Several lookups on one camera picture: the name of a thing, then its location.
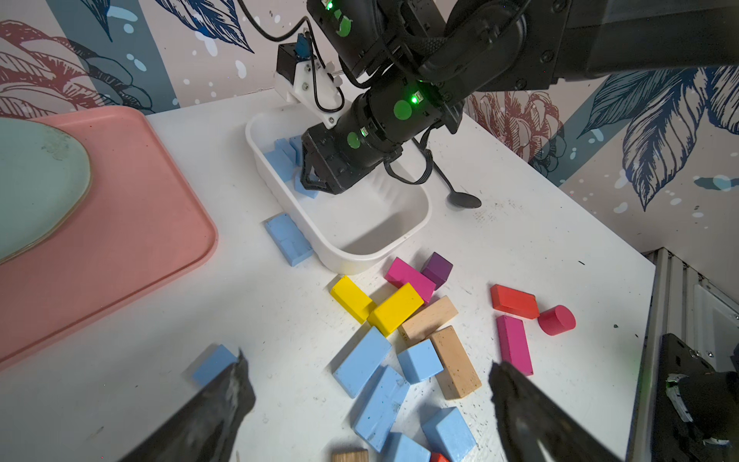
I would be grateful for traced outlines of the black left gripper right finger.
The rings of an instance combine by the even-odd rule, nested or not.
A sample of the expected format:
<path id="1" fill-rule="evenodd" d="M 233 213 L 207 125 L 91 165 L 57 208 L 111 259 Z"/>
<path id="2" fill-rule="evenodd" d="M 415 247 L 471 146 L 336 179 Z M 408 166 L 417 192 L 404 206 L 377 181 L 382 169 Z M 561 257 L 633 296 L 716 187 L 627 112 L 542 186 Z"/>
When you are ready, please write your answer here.
<path id="1" fill-rule="evenodd" d="M 488 382 L 507 460 L 618 459 L 511 364 L 494 362 Z"/>

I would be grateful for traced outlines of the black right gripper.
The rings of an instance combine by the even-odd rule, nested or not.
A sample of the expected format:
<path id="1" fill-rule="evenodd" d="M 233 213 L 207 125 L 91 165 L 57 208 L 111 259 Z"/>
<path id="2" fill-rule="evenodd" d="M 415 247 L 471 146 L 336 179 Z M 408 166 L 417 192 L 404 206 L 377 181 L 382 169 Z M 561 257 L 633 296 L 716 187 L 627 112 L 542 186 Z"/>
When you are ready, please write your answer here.
<path id="1" fill-rule="evenodd" d="M 425 183 L 433 171 L 426 148 L 425 171 L 416 180 L 392 167 L 415 136 L 450 124 L 450 104 L 431 86 L 375 86 L 361 94 L 331 129 L 318 124 L 302 136 L 301 182 L 307 190 L 342 194 L 377 167 L 403 184 Z"/>

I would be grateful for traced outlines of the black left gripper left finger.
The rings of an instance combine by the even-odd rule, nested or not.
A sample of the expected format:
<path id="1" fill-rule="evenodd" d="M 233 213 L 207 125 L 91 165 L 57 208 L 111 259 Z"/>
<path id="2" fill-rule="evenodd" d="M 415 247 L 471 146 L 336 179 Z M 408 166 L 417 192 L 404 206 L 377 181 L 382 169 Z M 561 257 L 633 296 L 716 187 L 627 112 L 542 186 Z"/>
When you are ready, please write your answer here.
<path id="1" fill-rule="evenodd" d="M 256 404 L 242 352 L 125 461 L 228 461 L 239 428 Z"/>

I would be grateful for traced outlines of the thin blue block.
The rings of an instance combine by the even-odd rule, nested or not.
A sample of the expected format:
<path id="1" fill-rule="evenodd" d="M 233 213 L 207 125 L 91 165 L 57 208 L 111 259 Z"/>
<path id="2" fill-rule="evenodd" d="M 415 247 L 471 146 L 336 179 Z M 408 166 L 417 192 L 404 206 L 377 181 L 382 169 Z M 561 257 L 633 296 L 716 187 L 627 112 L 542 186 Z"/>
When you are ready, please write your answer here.
<path id="1" fill-rule="evenodd" d="M 306 196 L 306 198 L 312 198 L 315 199 L 319 195 L 319 191 L 314 190 L 307 190 L 304 185 L 301 182 L 301 172 L 297 171 L 296 175 L 294 176 L 294 189 L 298 194 L 301 196 Z"/>

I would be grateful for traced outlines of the blue rectangular block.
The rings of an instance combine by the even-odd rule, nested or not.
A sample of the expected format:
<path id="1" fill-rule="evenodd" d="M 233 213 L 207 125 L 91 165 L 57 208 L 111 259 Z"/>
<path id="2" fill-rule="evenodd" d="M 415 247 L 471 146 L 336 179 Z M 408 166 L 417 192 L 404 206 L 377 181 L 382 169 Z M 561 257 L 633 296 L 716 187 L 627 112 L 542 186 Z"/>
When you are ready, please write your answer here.
<path id="1" fill-rule="evenodd" d="M 291 267 L 297 266 L 314 254 L 311 244 L 289 215 L 278 215 L 267 221 L 265 227 Z"/>

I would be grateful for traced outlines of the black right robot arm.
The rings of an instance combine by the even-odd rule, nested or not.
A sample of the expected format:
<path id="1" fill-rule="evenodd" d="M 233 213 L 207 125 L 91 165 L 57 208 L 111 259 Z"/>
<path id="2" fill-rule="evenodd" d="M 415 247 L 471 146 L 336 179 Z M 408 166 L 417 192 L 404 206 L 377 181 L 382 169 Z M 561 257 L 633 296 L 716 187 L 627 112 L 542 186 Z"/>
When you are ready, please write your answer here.
<path id="1" fill-rule="evenodd" d="M 304 188 L 342 194 L 406 142 L 456 132 L 475 92 L 544 90 L 618 71 L 734 65 L 734 1 L 311 1 L 363 92 L 303 135 Z"/>

